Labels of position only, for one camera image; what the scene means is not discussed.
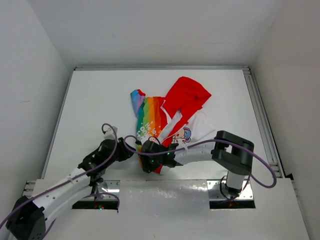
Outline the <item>rainbow red child jacket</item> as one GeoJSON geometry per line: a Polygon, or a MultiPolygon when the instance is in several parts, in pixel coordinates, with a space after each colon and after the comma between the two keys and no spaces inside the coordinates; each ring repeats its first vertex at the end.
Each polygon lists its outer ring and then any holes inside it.
{"type": "Polygon", "coordinates": [[[131,92],[137,118],[136,145],[145,152],[151,142],[162,152],[213,139],[216,130],[203,110],[212,95],[197,81],[182,76],[166,96],[146,96],[140,89],[131,92]]]}

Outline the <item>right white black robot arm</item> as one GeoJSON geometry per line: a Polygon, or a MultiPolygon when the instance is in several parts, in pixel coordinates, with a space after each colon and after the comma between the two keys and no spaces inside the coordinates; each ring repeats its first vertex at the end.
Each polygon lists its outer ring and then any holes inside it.
{"type": "Polygon", "coordinates": [[[193,162],[213,160],[227,170],[225,189],[233,197],[242,192],[245,177],[252,173],[255,145],[240,136],[220,130],[217,132],[214,145],[209,141],[193,143],[188,149],[178,150],[178,143],[168,147],[155,141],[147,140],[141,147],[140,162],[142,170],[150,173],[159,167],[175,168],[193,162]]]}

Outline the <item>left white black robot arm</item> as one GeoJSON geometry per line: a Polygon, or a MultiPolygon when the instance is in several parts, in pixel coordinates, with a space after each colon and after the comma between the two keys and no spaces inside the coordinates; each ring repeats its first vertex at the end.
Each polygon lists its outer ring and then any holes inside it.
{"type": "Polygon", "coordinates": [[[51,188],[30,198],[20,197],[1,226],[18,240],[44,239],[60,214],[93,194],[106,168],[131,158],[134,151],[133,147],[125,146],[122,138],[103,140],[77,168],[51,188]]]}

